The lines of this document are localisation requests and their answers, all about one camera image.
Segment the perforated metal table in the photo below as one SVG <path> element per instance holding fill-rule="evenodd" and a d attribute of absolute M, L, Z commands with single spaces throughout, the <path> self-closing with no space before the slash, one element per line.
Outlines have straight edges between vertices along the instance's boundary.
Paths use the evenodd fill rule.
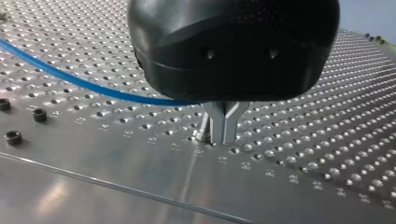
<path fill-rule="evenodd" d="M 137 66 L 127 1 L 0 0 L 1 36 L 110 88 L 162 97 Z M 0 49 L 4 223 L 395 223 L 396 57 L 341 30 L 318 84 L 253 103 L 234 145 L 197 142 L 198 105 L 123 102 Z M 47 110 L 38 123 L 32 110 Z"/>

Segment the blue hose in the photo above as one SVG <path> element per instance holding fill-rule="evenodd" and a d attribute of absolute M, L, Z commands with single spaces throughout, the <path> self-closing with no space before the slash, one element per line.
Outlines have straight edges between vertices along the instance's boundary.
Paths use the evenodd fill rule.
<path fill-rule="evenodd" d="M 6 40 L 0 38 L 0 47 L 8 51 L 9 53 L 17 56 L 18 58 L 24 60 L 25 62 L 31 64 L 32 66 L 35 66 L 39 69 L 42 69 L 43 71 L 57 77 L 60 79 L 63 79 L 67 82 L 73 83 L 76 86 L 82 87 L 84 89 L 90 90 L 90 91 L 95 91 L 97 93 L 106 95 L 106 96 L 111 96 L 114 98 L 118 98 L 121 100 L 125 101 L 133 101 L 137 102 L 140 104 L 147 104 L 147 105 L 198 105 L 199 103 L 193 103 L 193 102 L 185 102 L 185 101 L 177 101 L 177 100 L 171 100 L 171 99 L 161 99 L 161 98 L 153 98 L 153 97 L 147 97 L 147 96 L 140 96 L 140 95 L 134 95 L 131 93 L 126 93 L 122 91 L 115 91 L 106 87 L 102 87 L 99 85 L 96 85 L 94 83 L 91 83 L 89 81 L 86 81 L 84 79 L 81 79 L 79 77 L 72 76 L 70 74 L 67 74 L 66 72 L 53 67 L 47 63 L 44 63 L 33 56 L 23 52 L 22 50 L 12 46 L 9 44 Z"/>

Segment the black screw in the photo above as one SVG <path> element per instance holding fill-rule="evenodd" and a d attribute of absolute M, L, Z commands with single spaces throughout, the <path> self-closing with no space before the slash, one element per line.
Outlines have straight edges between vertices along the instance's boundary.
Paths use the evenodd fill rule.
<path fill-rule="evenodd" d="M 44 109 L 35 109 L 33 111 L 33 119 L 37 122 L 44 122 L 47 120 L 47 112 Z"/>
<path fill-rule="evenodd" d="M 22 135 L 18 131 L 10 131 L 4 135 L 4 138 L 10 146 L 19 145 L 22 142 Z"/>
<path fill-rule="evenodd" d="M 8 111 L 11 109 L 11 103 L 8 99 L 0 99 L 0 111 Z"/>

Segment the black plastic housing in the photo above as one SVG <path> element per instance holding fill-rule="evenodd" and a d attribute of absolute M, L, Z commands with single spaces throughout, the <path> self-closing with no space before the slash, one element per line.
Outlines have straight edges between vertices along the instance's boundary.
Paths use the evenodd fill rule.
<path fill-rule="evenodd" d="M 128 25 L 148 83 L 190 101 L 275 101 L 318 81 L 338 0 L 132 0 Z"/>

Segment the gray wall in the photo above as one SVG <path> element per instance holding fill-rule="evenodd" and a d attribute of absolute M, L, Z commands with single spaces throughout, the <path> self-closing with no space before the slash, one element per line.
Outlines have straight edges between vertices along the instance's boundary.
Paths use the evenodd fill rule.
<path fill-rule="evenodd" d="M 341 27 L 396 44 L 396 0 L 339 0 Z"/>

